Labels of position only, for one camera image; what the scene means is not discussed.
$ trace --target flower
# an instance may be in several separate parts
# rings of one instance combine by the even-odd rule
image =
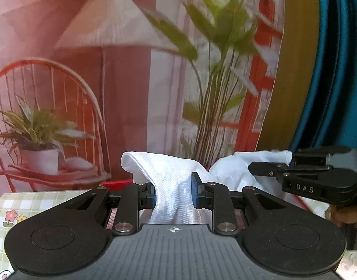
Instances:
[[[8,221],[8,222],[14,222],[16,217],[17,217],[16,211],[14,209],[13,210],[9,210],[9,211],[6,212],[5,220]]]
[[[19,217],[16,218],[17,223],[24,221],[27,218],[27,216],[20,215]]]

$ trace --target human hand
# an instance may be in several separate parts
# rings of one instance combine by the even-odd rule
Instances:
[[[330,205],[325,211],[325,218],[339,227],[344,223],[357,223],[357,205],[338,209],[335,205]]]

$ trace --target white cloth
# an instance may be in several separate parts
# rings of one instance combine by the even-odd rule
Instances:
[[[275,196],[284,197],[280,184],[271,177],[257,179],[248,171],[253,161],[289,164],[290,151],[237,152],[219,159],[208,171],[194,160],[181,159],[162,154],[125,152],[121,165],[133,173],[135,183],[151,182],[156,190],[156,205],[151,216],[141,215],[141,222],[153,224],[199,224],[211,223],[211,212],[197,210],[191,199],[192,172],[197,172],[203,183],[217,182],[229,190],[241,191],[244,186],[255,186]]]

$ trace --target crosshair symbol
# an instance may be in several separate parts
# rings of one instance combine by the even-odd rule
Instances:
[[[180,231],[180,229],[178,227],[172,227],[172,228],[170,228],[170,231],[172,233],[178,233]]]

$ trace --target checkered tablecloth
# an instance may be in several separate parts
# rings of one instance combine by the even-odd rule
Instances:
[[[3,241],[8,230],[18,222],[34,216],[44,210],[74,198],[85,190],[61,192],[16,192],[7,193],[0,198],[0,278],[13,272],[13,268],[4,252]],[[324,217],[328,205],[319,201],[302,198],[310,210]],[[345,280],[357,280],[357,252],[346,252],[337,272]]]
[[[86,190],[3,194],[0,197],[0,275],[4,275],[2,271],[13,272],[3,248],[4,238],[12,226],[84,192]]]

